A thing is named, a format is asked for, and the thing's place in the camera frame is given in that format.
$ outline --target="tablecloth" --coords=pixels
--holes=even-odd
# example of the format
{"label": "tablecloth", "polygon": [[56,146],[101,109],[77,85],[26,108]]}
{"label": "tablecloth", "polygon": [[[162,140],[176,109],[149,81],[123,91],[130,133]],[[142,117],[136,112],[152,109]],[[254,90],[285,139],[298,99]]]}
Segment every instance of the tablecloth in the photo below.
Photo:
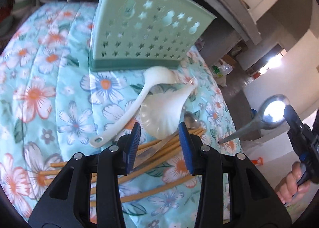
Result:
{"label": "tablecloth", "polygon": [[[95,154],[91,136],[111,128],[130,107],[144,83],[142,70],[90,72],[88,53],[97,4],[54,2],[32,14],[0,56],[0,184],[16,210],[28,220],[47,186],[39,172],[50,163],[67,161],[76,152]],[[235,131],[220,89],[195,47],[174,70],[182,83],[192,77],[199,85],[185,109],[206,129],[203,143],[234,155],[239,140],[217,141]],[[183,84],[158,85],[152,93],[170,92]],[[136,114],[116,137],[130,133]],[[141,141],[154,139],[141,126]],[[154,189],[188,174],[179,153],[127,183],[120,195]],[[229,189],[224,177],[224,218],[229,215]],[[122,204],[127,227],[193,227],[201,177],[169,191]],[[96,222],[96,209],[90,209]]]}

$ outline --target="wooden chopstick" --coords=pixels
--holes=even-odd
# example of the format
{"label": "wooden chopstick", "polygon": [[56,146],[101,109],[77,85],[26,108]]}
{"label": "wooden chopstick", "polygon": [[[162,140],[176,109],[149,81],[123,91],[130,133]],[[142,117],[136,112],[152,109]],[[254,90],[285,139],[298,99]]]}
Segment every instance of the wooden chopstick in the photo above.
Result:
{"label": "wooden chopstick", "polygon": [[[202,128],[199,128],[199,129],[196,129],[194,131],[194,134],[198,135],[198,136],[202,136],[206,131]],[[125,183],[127,182],[128,180],[132,179],[132,178],[135,178],[137,176],[140,176],[142,174],[144,174],[146,171],[152,169],[153,167],[156,167],[157,165],[167,161],[168,159],[170,159],[171,157],[175,156],[177,153],[179,153],[181,151],[181,147],[180,147],[180,144],[179,143],[176,143],[176,144],[173,144],[171,145],[170,147],[168,147],[166,150],[165,150],[165,153],[168,152],[166,155],[153,155],[153,157],[151,158],[152,159],[152,162],[149,164],[149,165],[146,165],[142,168],[140,168],[139,170],[135,171],[135,172],[132,172],[130,175],[128,176],[123,176],[123,177],[120,177],[119,178],[119,184],[122,184],[122,183]],[[53,181],[53,178],[51,179],[46,179],[44,180],[45,184],[46,185],[50,185]],[[96,173],[93,173],[92,174],[92,179],[91,179],[91,183],[95,183],[97,181],[97,174]],[[91,194],[95,194],[96,193],[96,188],[92,188],[91,189]]]}
{"label": "wooden chopstick", "polygon": [[[194,132],[198,131],[198,130],[201,130],[202,128],[198,128],[198,129],[190,129],[189,130],[189,133],[191,134],[194,134]],[[175,143],[179,140],[179,137],[178,135],[176,135],[174,138],[172,138],[168,143],[171,145],[171,143]],[[158,142],[160,142],[161,140],[154,140],[154,141],[151,141],[151,142],[148,142],[148,143],[144,143],[144,144],[141,144],[138,146],[138,151],[139,150],[145,150],[146,148],[150,147],[150,146],[153,146],[154,144],[157,144]],[[63,162],[58,162],[58,163],[51,163],[50,166],[52,168],[62,168],[64,167],[68,162],[67,161],[63,161]]]}
{"label": "wooden chopstick", "polygon": [[[149,191],[146,191],[146,192],[143,192],[143,193],[139,193],[139,194],[136,194],[136,195],[131,195],[131,196],[124,196],[121,198],[121,203],[127,203],[127,202],[131,202],[131,201],[136,201],[136,200],[140,200],[144,197],[148,197],[148,196],[151,196],[151,195],[155,195],[155,194],[158,194],[158,193],[161,193],[161,192],[164,192],[168,189],[171,189],[175,186],[178,186],[178,185],[181,185],[187,181],[190,181],[192,178],[194,178],[192,175],[187,175],[179,180],[176,180],[172,183],[168,183],[164,186],[161,186],[161,187],[157,187],[155,189],[152,189],[152,190],[149,190]],[[96,206],[96,201],[91,201],[90,202],[90,207],[95,207]]]}

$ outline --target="metal screw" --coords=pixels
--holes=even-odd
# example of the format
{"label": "metal screw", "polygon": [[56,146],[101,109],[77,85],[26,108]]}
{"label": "metal screw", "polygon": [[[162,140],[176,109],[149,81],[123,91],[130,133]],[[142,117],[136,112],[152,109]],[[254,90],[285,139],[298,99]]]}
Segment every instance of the metal screw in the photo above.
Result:
{"label": "metal screw", "polygon": [[119,147],[117,145],[112,145],[109,147],[109,150],[112,152],[118,151]]}
{"label": "metal screw", "polygon": [[200,148],[202,151],[209,151],[210,147],[208,145],[202,145]]}
{"label": "metal screw", "polygon": [[83,154],[82,154],[82,153],[80,153],[80,152],[77,152],[76,154],[74,154],[74,158],[75,158],[76,160],[81,159],[81,158],[82,158],[82,156],[83,156]]}
{"label": "metal screw", "polygon": [[244,159],[246,159],[246,155],[243,154],[243,153],[238,153],[237,154],[237,158],[240,159],[240,160],[244,160]]}

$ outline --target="white rice paddle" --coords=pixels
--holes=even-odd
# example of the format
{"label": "white rice paddle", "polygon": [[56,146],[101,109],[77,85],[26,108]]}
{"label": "white rice paddle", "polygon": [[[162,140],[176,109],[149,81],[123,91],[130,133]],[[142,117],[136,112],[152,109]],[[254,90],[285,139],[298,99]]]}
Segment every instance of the white rice paddle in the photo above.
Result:
{"label": "white rice paddle", "polygon": [[177,78],[175,74],[163,66],[150,67],[144,71],[145,84],[136,100],[132,103],[129,110],[114,123],[112,128],[103,131],[100,135],[91,137],[89,143],[94,148],[100,148],[115,137],[135,115],[141,103],[145,99],[150,89],[158,84],[175,84]]}
{"label": "white rice paddle", "polygon": [[185,101],[197,85],[197,80],[192,78],[187,85],[175,92],[146,97],[140,109],[144,129],[159,140],[174,133],[180,123]]}

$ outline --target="green plastic basket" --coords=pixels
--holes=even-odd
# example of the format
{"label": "green plastic basket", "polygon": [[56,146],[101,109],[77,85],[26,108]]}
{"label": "green plastic basket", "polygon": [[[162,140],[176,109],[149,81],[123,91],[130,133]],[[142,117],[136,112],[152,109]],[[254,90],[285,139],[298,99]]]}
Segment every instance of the green plastic basket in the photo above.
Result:
{"label": "green plastic basket", "polygon": [[176,68],[215,18],[191,0],[99,0],[90,69]]}

